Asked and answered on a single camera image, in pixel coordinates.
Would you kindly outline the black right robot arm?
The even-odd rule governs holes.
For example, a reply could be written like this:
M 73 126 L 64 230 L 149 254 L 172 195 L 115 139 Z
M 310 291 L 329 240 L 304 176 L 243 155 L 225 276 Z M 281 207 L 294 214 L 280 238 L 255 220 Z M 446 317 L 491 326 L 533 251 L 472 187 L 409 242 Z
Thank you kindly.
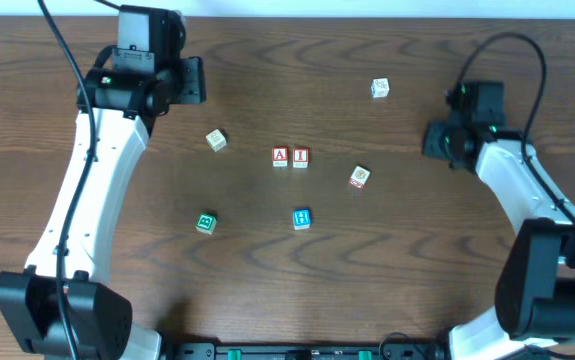
M 516 234 L 493 307 L 449 331 L 449 358 L 555 357 L 575 342 L 575 206 L 517 131 L 433 122 L 422 152 L 477 175 Z

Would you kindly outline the red letter I block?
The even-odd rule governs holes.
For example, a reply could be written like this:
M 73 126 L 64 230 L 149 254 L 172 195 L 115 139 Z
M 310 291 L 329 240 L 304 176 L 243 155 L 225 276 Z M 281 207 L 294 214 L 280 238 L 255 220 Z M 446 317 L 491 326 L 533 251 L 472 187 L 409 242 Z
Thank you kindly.
M 309 165 L 309 149 L 295 148 L 293 150 L 292 165 L 294 168 L 307 168 Z

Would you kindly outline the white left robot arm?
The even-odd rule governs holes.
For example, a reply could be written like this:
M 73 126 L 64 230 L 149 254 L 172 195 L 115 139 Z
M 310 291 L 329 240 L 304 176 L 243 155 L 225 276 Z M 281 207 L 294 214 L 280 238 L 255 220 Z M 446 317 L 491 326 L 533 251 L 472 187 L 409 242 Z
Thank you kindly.
M 156 119 L 205 101 L 203 61 L 107 69 L 78 89 L 75 144 L 55 207 L 20 272 L 0 273 L 0 312 L 22 351 L 47 359 L 165 359 L 162 335 L 136 324 L 109 287 L 114 233 Z

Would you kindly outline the red letter A block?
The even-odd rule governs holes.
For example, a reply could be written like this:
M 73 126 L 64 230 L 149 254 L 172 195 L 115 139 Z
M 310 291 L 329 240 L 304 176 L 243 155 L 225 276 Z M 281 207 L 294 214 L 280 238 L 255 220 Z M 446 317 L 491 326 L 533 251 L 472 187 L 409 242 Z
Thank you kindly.
M 272 165 L 276 168 L 287 167 L 289 164 L 289 149 L 287 147 L 272 148 Z

